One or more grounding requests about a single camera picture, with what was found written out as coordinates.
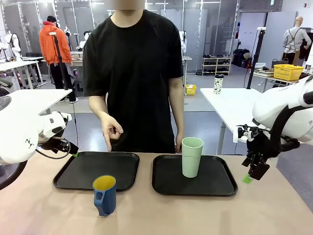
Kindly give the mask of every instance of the light green tumbler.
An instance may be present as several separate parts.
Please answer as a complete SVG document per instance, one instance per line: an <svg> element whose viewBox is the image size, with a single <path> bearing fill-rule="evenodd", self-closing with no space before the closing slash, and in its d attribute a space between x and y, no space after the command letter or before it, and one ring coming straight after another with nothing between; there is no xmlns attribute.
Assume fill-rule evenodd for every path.
<svg viewBox="0 0 313 235"><path fill-rule="evenodd" d="M203 141L195 137L182 140L182 174L194 178L198 174Z"/></svg>

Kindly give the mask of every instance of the green tape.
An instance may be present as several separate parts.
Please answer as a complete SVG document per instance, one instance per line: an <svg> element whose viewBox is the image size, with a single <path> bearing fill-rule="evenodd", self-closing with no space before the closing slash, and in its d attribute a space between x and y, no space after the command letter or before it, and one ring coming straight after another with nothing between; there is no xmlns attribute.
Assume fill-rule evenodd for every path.
<svg viewBox="0 0 313 235"><path fill-rule="evenodd" d="M243 179L243 182L245 184L250 184L251 182L253 181L253 179L249 176L249 174L245 175L244 179Z"/></svg>

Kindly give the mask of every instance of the man's hand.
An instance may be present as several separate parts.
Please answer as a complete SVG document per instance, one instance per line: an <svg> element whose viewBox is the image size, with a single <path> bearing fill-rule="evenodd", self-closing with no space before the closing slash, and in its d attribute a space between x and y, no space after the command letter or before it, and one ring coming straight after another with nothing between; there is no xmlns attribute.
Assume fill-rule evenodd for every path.
<svg viewBox="0 0 313 235"><path fill-rule="evenodd" d="M102 126L102 133L106 141L108 151L111 152L112 147L110 139L118 140L123 133L123 128L113 117L105 112L101 114L100 121Z"/></svg>
<svg viewBox="0 0 313 235"><path fill-rule="evenodd" d="M177 133L176 136L176 147L175 147L175 152L181 153L181 148L182 148L182 139L184 138L184 134L182 133Z"/></svg>

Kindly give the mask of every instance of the yellow crate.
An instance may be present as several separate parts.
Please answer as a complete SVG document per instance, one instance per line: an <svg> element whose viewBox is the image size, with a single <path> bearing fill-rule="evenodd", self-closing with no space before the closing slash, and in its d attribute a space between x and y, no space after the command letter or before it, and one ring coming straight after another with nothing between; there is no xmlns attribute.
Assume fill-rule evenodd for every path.
<svg viewBox="0 0 313 235"><path fill-rule="evenodd" d="M196 85L186 85L187 95L195 95L197 90Z"/></svg>
<svg viewBox="0 0 313 235"><path fill-rule="evenodd" d="M293 81L298 80L304 67L294 65L274 65L274 77Z"/></svg>

